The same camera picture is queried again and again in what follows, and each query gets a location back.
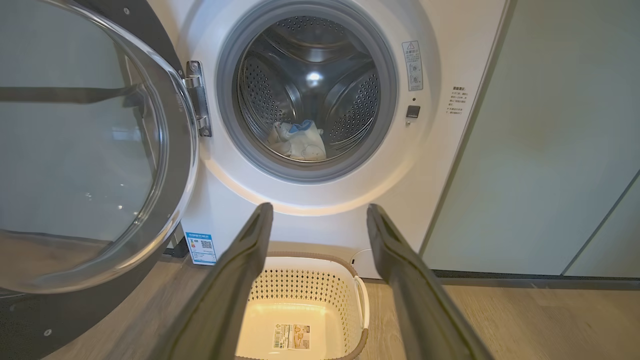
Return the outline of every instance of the gray cabinet door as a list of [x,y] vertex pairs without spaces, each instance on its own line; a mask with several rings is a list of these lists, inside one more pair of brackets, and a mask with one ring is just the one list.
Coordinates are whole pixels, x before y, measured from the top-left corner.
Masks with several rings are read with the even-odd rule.
[[565,275],[640,277],[640,181],[637,178]]
[[640,168],[640,3],[515,4],[424,259],[559,275]]

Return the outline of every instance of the clothes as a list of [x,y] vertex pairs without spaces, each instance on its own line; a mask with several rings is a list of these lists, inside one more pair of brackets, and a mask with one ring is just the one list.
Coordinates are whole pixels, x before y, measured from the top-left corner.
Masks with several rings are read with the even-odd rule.
[[296,160],[319,161],[326,159],[324,142],[320,135],[323,130],[316,127],[313,120],[302,124],[276,122],[267,139],[267,144],[275,152]]

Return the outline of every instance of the laundry basket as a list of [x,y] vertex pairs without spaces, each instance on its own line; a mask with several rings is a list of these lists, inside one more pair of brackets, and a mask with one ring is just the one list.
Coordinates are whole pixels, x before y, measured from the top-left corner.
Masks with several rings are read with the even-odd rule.
[[367,289],[351,265],[269,253],[249,294],[236,359],[355,359],[368,328]]

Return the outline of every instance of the door hinge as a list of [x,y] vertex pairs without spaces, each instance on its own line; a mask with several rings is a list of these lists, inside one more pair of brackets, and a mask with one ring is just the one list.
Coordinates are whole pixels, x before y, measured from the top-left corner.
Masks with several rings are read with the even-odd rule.
[[202,75],[202,63],[199,61],[187,61],[186,76],[183,82],[189,92],[193,109],[196,113],[198,134],[211,137],[211,118],[209,116],[209,105],[207,104],[207,90],[205,89]]

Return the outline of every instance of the blue cloth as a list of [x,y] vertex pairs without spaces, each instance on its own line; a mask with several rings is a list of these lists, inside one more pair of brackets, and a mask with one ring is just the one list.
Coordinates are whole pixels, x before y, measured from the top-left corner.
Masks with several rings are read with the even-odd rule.
[[297,133],[298,131],[309,130],[309,128],[311,128],[311,125],[313,124],[314,124],[313,120],[309,120],[309,119],[303,121],[302,124],[293,124],[293,126],[289,130],[289,134],[294,134],[294,133]]

